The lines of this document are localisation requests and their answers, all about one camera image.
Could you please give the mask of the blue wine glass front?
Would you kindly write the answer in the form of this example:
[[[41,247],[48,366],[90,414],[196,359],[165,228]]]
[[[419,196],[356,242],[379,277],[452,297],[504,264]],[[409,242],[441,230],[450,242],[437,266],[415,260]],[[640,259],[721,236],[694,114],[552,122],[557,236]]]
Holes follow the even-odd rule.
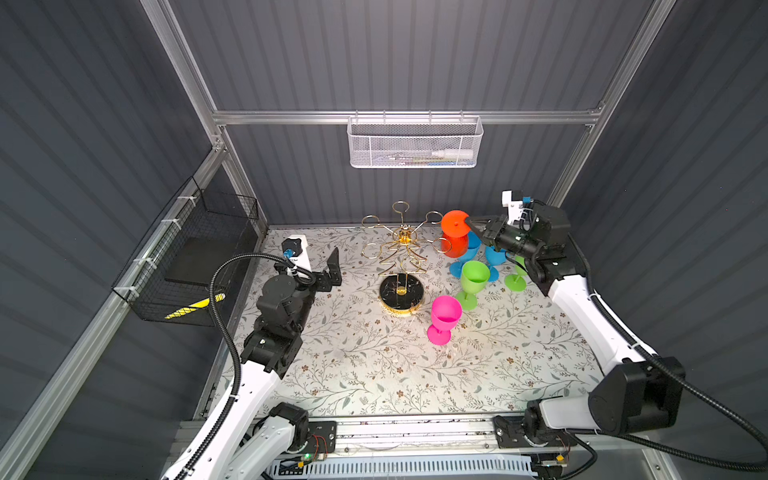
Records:
[[[498,267],[507,261],[506,251],[504,249],[497,250],[492,246],[486,246],[485,260],[490,272],[488,282],[496,282],[500,276]]]

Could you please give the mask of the blue wine glass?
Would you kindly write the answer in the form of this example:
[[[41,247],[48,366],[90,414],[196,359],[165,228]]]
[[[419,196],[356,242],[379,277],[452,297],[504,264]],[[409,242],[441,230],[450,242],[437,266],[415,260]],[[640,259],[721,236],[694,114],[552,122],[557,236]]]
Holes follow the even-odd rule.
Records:
[[[486,246],[485,260],[490,272],[488,282],[496,282],[500,276],[498,267],[507,261],[506,251],[504,249],[497,250],[492,246]]]
[[[450,274],[456,278],[460,278],[464,264],[475,258],[481,245],[482,242],[480,238],[474,232],[470,231],[468,234],[467,251],[449,266]]]

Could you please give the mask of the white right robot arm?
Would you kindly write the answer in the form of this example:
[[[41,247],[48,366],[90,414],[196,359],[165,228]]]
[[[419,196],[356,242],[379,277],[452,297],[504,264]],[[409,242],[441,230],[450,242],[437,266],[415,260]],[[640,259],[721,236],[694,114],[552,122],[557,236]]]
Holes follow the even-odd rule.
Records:
[[[529,280],[578,329],[603,373],[586,394],[529,402],[523,430],[531,444],[563,430],[619,436],[676,423],[682,388],[671,377],[685,373],[682,365],[673,357],[652,364],[655,350],[602,302],[563,209],[535,203],[526,220],[470,216],[463,223],[484,245],[523,259]]]

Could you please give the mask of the red wine glass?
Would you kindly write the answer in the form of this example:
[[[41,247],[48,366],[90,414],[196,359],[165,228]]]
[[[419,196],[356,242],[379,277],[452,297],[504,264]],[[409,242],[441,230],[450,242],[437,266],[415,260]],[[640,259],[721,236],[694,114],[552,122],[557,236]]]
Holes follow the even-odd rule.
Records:
[[[441,220],[441,250],[449,258],[459,258],[468,250],[470,227],[466,220],[469,215],[462,210],[452,210]]]

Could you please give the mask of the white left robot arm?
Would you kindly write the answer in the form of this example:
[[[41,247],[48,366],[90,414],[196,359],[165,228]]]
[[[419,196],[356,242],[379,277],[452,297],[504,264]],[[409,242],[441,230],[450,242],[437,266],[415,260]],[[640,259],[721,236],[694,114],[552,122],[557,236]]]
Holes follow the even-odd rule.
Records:
[[[280,254],[265,258],[278,273],[262,288],[260,315],[242,348],[235,346],[216,303],[209,305],[233,361],[233,379],[191,444],[166,470],[167,479],[264,479],[280,455],[299,454],[306,446],[306,410],[282,402],[264,419],[256,415],[295,360],[317,293],[341,286],[339,251],[332,251],[319,272],[310,270],[300,237],[285,240]]]

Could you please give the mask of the green wine glass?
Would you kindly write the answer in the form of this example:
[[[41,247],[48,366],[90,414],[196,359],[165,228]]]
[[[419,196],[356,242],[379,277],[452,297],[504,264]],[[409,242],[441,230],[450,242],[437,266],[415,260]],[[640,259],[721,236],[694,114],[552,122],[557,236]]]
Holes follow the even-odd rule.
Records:
[[[527,269],[525,260],[521,256],[515,256],[512,260],[514,272],[504,279],[506,287],[512,292],[523,292],[527,287]]]
[[[461,270],[461,291],[455,295],[464,311],[474,310],[478,305],[477,295],[486,287],[491,272],[487,265],[480,261],[468,261]]]

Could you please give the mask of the green wine glass back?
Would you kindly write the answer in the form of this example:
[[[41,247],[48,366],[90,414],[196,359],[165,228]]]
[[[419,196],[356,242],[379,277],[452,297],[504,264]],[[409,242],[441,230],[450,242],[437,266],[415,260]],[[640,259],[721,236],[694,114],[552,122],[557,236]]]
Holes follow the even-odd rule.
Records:
[[[461,270],[461,291],[455,295],[464,311],[474,310],[478,305],[477,295],[486,287],[491,272],[487,265],[480,261],[468,261]]]

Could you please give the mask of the green wine glass front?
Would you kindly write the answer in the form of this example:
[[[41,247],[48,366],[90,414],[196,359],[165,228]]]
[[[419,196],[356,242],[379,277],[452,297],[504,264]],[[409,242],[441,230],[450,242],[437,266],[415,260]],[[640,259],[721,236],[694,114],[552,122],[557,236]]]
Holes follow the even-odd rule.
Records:
[[[512,292],[523,292],[527,287],[527,269],[525,260],[521,256],[515,256],[512,260],[514,272],[504,279],[506,287]]]

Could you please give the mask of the magenta wine glass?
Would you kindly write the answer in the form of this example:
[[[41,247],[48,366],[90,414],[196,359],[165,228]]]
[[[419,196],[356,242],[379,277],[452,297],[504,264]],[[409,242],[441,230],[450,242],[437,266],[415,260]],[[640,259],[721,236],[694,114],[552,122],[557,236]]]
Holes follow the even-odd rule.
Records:
[[[427,329],[428,340],[438,346],[451,341],[452,331],[460,322],[463,309],[459,301],[448,295],[437,297],[431,306],[431,325]]]

